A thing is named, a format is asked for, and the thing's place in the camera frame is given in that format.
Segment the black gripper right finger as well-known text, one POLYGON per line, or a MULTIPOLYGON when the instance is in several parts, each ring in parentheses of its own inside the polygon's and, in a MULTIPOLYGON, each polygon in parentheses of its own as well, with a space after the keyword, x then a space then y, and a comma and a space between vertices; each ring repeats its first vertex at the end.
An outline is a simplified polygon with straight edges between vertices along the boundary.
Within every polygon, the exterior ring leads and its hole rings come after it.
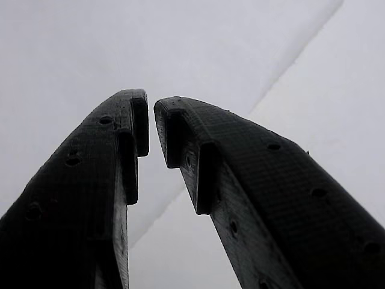
POLYGON ((296 143, 214 105, 158 100, 165 162, 242 288, 383 288, 384 228, 296 143))

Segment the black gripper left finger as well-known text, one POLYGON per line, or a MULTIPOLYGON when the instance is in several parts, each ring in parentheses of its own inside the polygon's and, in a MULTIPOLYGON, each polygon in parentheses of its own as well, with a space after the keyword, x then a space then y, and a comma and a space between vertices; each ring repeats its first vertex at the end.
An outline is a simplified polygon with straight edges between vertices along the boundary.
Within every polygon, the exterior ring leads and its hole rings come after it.
POLYGON ((1 287, 128 288, 127 212, 148 153, 144 90, 96 107, 1 217, 1 287))

